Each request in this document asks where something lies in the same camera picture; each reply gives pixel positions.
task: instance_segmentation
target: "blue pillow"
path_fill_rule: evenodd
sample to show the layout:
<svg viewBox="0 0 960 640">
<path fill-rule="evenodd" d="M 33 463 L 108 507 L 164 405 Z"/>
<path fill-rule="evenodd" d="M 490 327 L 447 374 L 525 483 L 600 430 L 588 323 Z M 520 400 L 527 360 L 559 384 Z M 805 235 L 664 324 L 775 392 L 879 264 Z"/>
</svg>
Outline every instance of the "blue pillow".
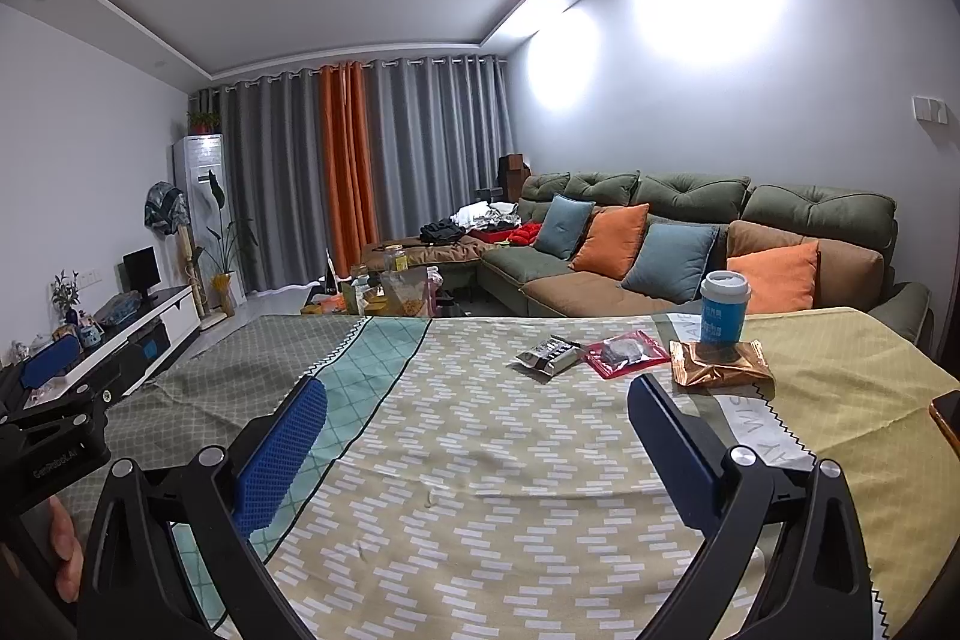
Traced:
<svg viewBox="0 0 960 640">
<path fill-rule="evenodd" d="M 621 287 L 677 304 L 693 300 L 716 236 L 716 226 L 651 224 Z"/>
<path fill-rule="evenodd" d="M 536 235 L 534 249 L 569 261 L 580 244 L 580 237 L 584 236 L 593 205 L 592 201 L 574 201 L 560 194 L 554 196 L 550 209 L 546 211 L 544 226 Z"/>
</svg>

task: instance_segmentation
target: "floor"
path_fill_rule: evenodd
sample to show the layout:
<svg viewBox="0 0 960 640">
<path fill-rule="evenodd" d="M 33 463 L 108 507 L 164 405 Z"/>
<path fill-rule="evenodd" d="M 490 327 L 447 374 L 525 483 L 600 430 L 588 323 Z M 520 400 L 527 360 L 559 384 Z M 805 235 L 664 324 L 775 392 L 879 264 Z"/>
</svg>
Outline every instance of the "floor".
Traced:
<svg viewBox="0 0 960 640">
<path fill-rule="evenodd" d="M 184 355 L 174 362 L 174 366 L 188 362 L 192 357 L 200 355 L 260 316 L 296 316 L 304 306 L 311 287 L 291 286 L 248 296 L 246 303 L 237 308 L 235 316 L 220 321 L 205 332 L 200 332 L 200 336 L 184 351 Z M 513 315 L 510 310 L 483 290 L 458 290 L 455 298 L 467 316 L 512 317 Z"/>
</svg>

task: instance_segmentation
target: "orange pillow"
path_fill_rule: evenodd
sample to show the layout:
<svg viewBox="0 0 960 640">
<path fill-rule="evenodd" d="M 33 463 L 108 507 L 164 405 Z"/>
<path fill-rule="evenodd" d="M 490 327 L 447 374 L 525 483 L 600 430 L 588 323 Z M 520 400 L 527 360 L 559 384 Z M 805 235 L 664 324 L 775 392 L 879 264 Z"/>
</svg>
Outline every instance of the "orange pillow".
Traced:
<svg viewBox="0 0 960 640">
<path fill-rule="evenodd" d="M 813 309 L 818 247 L 819 242 L 804 242 L 728 258 L 727 268 L 750 281 L 747 315 Z"/>
<path fill-rule="evenodd" d="M 594 215 L 587 239 L 570 261 L 570 268 L 622 280 L 637 261 L 648 212 L 649 204 L 637 204 L 611 207 Z"/>
</svg>

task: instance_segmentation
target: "cabinet drawer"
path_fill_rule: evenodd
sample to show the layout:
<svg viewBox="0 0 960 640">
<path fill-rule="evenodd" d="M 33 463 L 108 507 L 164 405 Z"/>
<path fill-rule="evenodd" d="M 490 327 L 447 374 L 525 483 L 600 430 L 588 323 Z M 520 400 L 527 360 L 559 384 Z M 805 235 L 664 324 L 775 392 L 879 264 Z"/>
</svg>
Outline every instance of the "cabinet drawer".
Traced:
<svg viewBox="0 0 960 640">
<path fill-rule="evenodd" d="M 194 304 L 193 295 L 184 296 L 178 303 L 160 313 L 160 320 L 163 321 L 167 329 L 167 335 L 170 338 L 170 344 L 176 345 L 179 340 L 192 332 L 200 325 L 200 317 L 197 316 L 197 306 Z"/>
</svg>

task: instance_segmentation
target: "potted plant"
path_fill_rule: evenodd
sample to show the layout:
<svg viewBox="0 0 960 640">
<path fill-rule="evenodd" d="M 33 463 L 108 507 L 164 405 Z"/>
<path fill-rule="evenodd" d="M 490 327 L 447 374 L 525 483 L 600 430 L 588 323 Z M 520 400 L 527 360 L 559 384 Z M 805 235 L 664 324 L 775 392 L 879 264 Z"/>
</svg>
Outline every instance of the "potted plant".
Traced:
<svg viewBox="0 0 960 640">
<path fill-rule="evenodd" d="M 217 201 L 217 207 L 220 210 L 220 232 L 214 231 L 208 226 L 208 231 L 216 239 L 216 245 L 213 249 L 198 247 L 194 255 L 194 262 L 200 258 L 200 254 L 206 252 L 212 258 L 213 265 L 217 268 L 217 274 L 210 280 L 211 284 L 220 295 L 220 302 L 227 317 L 234 315 L 233 300 L 230 298 L 230 279 L 232 279 L 234 269 L 233 264 L 236 261 L 238 253 L 248 253 L 251 251 L 251 245 L 258 247 L 256 237 L 253 236 L 253 230 L 250 223 L 252 218 L 246 220 L 232 220 L 224 228 L 224 206 L 227 205 L 227 196 L 224 194 L 220 183 L 217 182 L 217 175 L 208 172 L 210 177 L 210 191 L 213 191 L 213 197 Z"/>
<path fill-rule="evenodd" d="M 220 133 L 220 113 L 217 112 L 188 112 L 190 136 L 200 137 L 206 134 Z"/>
<path fill-rule="evenodd" d="M 80 304 L 80 287 L 77 285 L 79 274 L 73 273 L 71 280 L 66 276 L 66 270 L 61 269 L 59 275 L 54 275 L 53 293 L 50 301 L 61 314 L 61 320 L 64 323 L 72 323 L 74 326 L 79 322 L 77 311 L 74 305 Z"/>
</svg>

